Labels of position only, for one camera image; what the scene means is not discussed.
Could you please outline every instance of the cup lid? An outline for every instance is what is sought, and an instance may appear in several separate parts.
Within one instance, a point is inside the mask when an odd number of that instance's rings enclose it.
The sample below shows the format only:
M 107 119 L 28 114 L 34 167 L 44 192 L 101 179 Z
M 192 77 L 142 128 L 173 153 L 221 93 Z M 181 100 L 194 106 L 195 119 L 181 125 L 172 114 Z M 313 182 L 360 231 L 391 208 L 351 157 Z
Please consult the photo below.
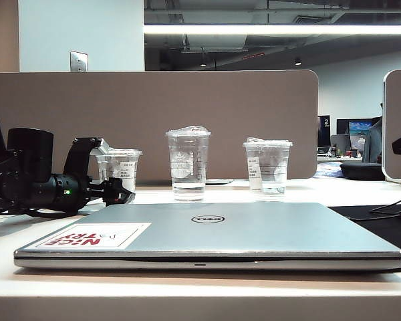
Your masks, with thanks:
M 166 132 L 167 136 L 210 136 L 211 132 L 202 126 L 188 126 L 180 129 L 171 129 Z
M 142 151 L 139 149 L 118 149 L 109 148 L 107 154 L 102 156 L 140 156 Z
M 244 147 L 255 148 L 255 147 L 291 147 L 293 142 L 287 139 L 261 139 L 255 137 L 248 137 L 247 141 L 243 143 Z

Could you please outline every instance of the dell logo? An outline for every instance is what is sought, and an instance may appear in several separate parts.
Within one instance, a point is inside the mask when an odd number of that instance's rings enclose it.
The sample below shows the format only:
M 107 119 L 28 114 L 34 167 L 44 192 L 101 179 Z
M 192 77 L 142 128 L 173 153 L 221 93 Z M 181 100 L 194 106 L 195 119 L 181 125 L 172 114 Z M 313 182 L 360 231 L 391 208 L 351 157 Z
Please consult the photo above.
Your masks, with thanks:
M 224 217 L 221 216 L 215 216 L 215 215 L 202 215 L 202 216 L 196 216 L 192 218 L 192 221 L 195 223 L 220 223 L 225 220 Z

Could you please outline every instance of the light switch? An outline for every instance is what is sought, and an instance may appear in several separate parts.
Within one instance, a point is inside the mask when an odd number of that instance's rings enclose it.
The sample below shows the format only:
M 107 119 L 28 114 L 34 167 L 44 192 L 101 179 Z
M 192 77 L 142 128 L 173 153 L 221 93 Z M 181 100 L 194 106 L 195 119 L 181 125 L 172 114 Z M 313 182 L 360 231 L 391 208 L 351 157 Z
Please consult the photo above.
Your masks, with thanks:
M 88 54 L 70 51 L 70 71 L 86 72 L 88 70 Z

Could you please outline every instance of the nice party sticker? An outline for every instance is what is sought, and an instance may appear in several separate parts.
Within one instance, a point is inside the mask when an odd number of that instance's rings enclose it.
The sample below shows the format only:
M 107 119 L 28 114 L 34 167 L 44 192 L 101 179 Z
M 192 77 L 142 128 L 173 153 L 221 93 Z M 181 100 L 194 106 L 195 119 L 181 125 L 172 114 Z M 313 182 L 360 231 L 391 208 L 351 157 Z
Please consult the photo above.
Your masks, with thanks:
M 151 223 L 76 223 L 26 249 L 125 249 Z

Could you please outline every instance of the desk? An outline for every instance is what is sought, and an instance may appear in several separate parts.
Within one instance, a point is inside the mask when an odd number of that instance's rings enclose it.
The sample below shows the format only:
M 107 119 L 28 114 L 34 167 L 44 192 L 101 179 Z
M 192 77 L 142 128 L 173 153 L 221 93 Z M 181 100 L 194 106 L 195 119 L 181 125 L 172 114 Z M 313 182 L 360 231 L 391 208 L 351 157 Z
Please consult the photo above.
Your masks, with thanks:
M 396 183 L 308 179 L 289 181 L 284 201 L 338 206 L 399 199 Z M 206 190 L 207 203 L 247 201 L 253 198 L 246 181 Z M 137 189 L 135 203 L 171 202 L 170 187 Z M 77 218 L 0 217 L 0 320 L 401 320 L 401 272 L 81 272 L 13 265 L 13 250 Z
M 362 162 L 362 157 L 326 157 L 326 156 L 317 156 L 318 163 L 326 163 L 326 162 Z

